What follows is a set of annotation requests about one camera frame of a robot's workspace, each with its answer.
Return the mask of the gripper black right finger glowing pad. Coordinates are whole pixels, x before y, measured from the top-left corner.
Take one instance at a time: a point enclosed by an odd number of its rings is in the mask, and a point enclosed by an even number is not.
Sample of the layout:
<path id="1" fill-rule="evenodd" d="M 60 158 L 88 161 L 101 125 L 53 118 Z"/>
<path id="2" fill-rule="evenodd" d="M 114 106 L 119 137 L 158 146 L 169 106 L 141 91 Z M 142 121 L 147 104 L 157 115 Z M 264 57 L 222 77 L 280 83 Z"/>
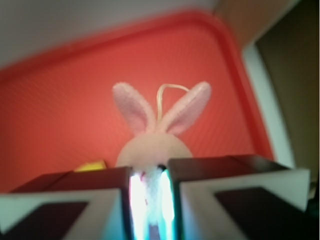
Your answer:
<path id="1" fill-rule="evenodd" d="M 317 240 L 310 171 L 258 155 L 173 158 L 167 165 L 177 240 Z"/>

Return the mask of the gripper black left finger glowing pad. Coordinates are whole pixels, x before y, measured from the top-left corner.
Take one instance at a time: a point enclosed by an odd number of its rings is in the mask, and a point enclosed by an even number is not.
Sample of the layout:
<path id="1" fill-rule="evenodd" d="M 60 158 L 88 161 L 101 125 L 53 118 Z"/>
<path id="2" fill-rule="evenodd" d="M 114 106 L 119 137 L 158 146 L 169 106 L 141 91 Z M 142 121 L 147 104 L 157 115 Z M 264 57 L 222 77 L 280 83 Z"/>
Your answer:
<path id="1" fill-rule="evenodd" d="M 128 167 L 40 175 L 0 196 L 3 240 L 130 240 Z"/>

